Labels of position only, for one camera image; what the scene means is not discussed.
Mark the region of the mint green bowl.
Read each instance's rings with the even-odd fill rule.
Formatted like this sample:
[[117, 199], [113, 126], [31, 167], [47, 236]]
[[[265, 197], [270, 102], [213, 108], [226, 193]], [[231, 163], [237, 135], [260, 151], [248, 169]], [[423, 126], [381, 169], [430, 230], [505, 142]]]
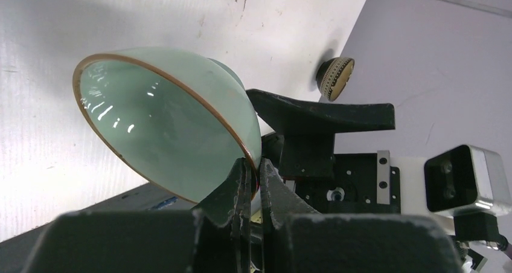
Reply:
[[80, 112], [134, 172], [199, 203], [236, 159], [261, 159], [254, 107], [237, 74], [215, 59], [164, 47], [90, 55], [72, 76]]

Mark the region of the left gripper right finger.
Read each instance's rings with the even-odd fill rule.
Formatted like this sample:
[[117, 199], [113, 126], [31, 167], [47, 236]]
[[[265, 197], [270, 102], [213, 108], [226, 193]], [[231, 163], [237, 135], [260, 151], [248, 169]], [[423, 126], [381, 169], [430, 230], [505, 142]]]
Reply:
[[461, 272], [452, 239], [433, 219], [321, 214], [291, 192], [271, 161], [259, 167], [264, 272]]

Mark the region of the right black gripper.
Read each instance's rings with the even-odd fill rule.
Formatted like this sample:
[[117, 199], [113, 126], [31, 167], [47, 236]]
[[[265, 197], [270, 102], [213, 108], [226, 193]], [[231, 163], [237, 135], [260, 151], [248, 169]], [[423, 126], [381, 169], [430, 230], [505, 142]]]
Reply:
[[389, 152], [335, 154], [338, 133], [395, 129], [391, 103], [328, 104], [247, 90], [257, 113], [276, 133], [262, 137], [273, 168], [262, 199], [275, 214], [400, 214], [400, 168]]

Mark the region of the brown dish under right arm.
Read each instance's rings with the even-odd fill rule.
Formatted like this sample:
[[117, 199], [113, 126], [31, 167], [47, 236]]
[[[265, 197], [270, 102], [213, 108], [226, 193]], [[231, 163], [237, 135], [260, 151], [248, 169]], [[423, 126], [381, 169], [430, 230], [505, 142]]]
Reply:
[[344, 90], [354, 69], [355, 60], [335, 57], [323, 62], [315, 76], [318, 89], [328, 101], [335, 101]]

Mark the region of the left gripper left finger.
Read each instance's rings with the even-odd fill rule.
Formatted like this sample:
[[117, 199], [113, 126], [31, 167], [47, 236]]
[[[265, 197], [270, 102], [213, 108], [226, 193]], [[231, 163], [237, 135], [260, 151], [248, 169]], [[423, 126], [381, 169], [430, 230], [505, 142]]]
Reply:
[[248, 272], [252, 169], [228, 177], [190, 210], [79, 211], [59, 216], [24, 272]]

